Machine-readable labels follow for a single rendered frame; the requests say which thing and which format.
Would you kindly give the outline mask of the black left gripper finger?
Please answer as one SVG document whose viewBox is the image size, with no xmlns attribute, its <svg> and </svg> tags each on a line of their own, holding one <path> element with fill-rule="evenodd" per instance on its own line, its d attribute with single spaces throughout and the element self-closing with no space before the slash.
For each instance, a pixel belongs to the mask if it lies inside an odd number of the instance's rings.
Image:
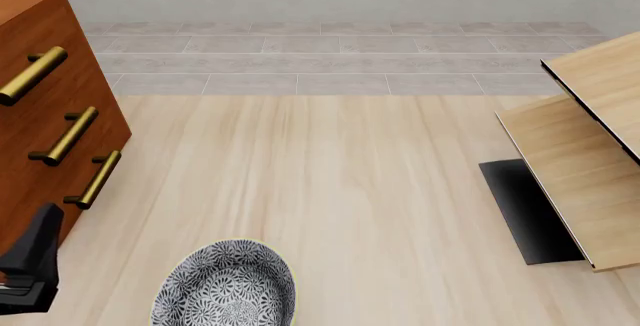
<svg viewBox="0 0 640 326">
<path fill-rule="evenodd" d="M 57 247 L 64 213 L 46 203 L 26 231 L 0 256 L 2 272 L 57 272 Z"/>
</svg>

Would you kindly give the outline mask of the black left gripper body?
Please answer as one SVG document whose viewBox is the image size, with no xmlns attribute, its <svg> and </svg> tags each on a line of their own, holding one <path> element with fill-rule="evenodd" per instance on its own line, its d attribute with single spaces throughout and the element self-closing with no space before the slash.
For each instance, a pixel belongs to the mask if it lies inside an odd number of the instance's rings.
<svg viewBox="0 0 640 326">
<path fill-rule="evenodd" d="M 42 268 L 35 274 L 0 268 L 0 313 L 47 313 L 58 292 L 57 268 Z"/>
</svg>

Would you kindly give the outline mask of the pale wooden wine rack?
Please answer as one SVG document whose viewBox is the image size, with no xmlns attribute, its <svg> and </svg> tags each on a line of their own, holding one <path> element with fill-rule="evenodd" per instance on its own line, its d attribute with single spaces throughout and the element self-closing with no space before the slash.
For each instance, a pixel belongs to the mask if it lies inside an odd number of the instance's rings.
<svg viewBox="0 0 640 326">
<path fill-rule="evenodd" d="M 541 64 L 563 94 L 496 117 L 480 170 L 527 265 L 640 266 L 640 31 Z"/>
</svg>

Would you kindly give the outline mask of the red-brown wooden drawer cabinet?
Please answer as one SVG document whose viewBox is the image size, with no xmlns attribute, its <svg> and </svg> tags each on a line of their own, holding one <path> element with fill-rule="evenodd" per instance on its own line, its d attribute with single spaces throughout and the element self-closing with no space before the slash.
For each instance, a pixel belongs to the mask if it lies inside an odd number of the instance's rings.
<svg viewBox="0 0 640 326">
<path fill-rule="evenodd" d="M 63 203 L 80 196 L 99 164 L 131 136 L 121 109 L 68 0 L 0 0 L 0 88 L 30 66 L 28 55 L 54 46 L 67 59 L 13 106 L 0 105 L 0 254 L 26 231 L 39 208 L 58 205 L 68 233 L 84 210 Z M 72 121 L 69 112 L 99 115 L 59 166 L 29 160 L 48 151 Z"/>
</svg>

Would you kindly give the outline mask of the black-and-white patterned bowl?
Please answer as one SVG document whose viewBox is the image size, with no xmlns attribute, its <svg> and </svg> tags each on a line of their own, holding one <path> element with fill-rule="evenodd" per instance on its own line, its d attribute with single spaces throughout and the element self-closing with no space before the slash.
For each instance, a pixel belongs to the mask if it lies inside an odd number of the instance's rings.
<svg viewBox="0 0 640 326">
<path fill-rule="evenodd" d="M 191 253 L 157 293 L 150 326 L 292 326 L 293 274 L 259 241 L 217 241 Z"/>
</svg>

